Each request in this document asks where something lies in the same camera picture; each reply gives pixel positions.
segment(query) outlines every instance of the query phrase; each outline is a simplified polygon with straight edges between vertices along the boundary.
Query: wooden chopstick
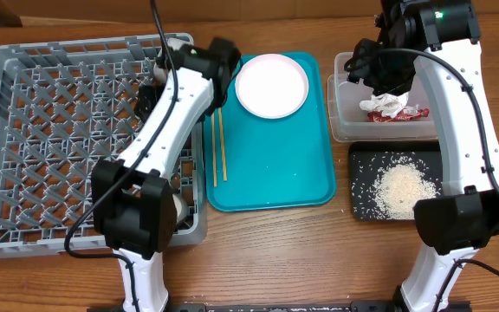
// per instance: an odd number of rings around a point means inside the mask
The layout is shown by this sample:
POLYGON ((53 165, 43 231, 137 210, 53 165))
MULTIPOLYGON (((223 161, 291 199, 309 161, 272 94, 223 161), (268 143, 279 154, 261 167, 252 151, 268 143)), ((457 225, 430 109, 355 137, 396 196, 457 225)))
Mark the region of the wooden chopstick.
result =
POLYGON ((226 156, 224 154, 223 109, 218 108, 218 131, 221 135, 221 154, 223 156, 223 181, 226 181, 226 156))
POLYGON ((213 185, 217 187, 217 148, 215 143, 215 112, 211 114, 211 135, 213 137, 213 185))

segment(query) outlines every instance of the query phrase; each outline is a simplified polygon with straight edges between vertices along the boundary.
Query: wooden table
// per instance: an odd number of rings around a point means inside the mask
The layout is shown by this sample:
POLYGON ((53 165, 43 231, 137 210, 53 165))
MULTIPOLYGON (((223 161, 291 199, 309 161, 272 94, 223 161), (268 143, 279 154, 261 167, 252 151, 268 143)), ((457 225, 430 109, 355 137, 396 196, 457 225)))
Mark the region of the wooden table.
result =
MULTIPOLYGON (((483 77, 499 138, 499 16, 482 16, 483 77)), ((244 54, 307 51, 321 66, 326 94, 334 57, 362 37, 372 18, 262 23, 171 23, 207 47, 213 36, 244 54)), ((152 25, 0 29, 0 45, 154 33, 152 25)), ((389 299, 409 274, 421 243, 412 223, 358 223, 351 213, 348 144, 333 141, 338 190, 320 207, 227 214, 208 207, 209 233, 196 246, 165 253, 165 284, 175 303, 209 305, 332 303, 389 299)), ((499 237, 477 257, 499 268, 499 237)), ((54 257, 0 260, 0 311, 85 311, 120 304, 116 260, 54 257)), ((470 266, 451 293, 476 311, 499 311, 499 278, 470 266)))

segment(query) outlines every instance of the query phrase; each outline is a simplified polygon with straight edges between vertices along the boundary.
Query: white plate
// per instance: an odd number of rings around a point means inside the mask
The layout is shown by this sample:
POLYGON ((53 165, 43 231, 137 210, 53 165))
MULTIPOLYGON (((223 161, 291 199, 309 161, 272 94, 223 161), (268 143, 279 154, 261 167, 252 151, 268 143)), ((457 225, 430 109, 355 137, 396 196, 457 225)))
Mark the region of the white plate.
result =
POLYGON ((295 113, 308 97, 309 81, 303 68, 284 55, 259 55, 242 66, 236 95, 255 116, 277 119, 295 113))

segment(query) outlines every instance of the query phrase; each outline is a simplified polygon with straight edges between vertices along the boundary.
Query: red snack package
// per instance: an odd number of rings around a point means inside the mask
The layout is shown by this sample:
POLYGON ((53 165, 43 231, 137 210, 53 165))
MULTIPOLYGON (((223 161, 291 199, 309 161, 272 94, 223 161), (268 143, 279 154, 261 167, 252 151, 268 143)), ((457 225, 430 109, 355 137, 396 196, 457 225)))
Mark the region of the red snack package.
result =
POLYGON ((409 121, 416 120, 421 117, 428 117, 431 110, 425 109, 404 109, 396 115, 396 117, 383 117, 381 112, 370 112, 367 114, 372 122, 394 122, 394 121, 409 121))

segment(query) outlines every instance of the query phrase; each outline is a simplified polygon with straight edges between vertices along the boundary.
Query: blue tray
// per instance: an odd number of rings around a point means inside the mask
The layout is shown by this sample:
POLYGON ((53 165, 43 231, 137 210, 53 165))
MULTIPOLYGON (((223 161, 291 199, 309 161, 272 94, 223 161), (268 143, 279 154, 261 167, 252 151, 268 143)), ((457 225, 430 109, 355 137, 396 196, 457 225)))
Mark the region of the blue tray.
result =
MULTIPOLYGON (((211 118, 205 119, 207 198, 220 211, 320 205, 329 201, 336 191, 319 65, 308 53, 284 55, 305 70, 309 79, 308 98, 296 113, 279 120, 267 120, 243 108, 233 81, 223 107, 226 182, 223 181, 215 113, 217 187, 213 186, 211 118)), ((253 57, 243 56, 243 63, 253 57)))

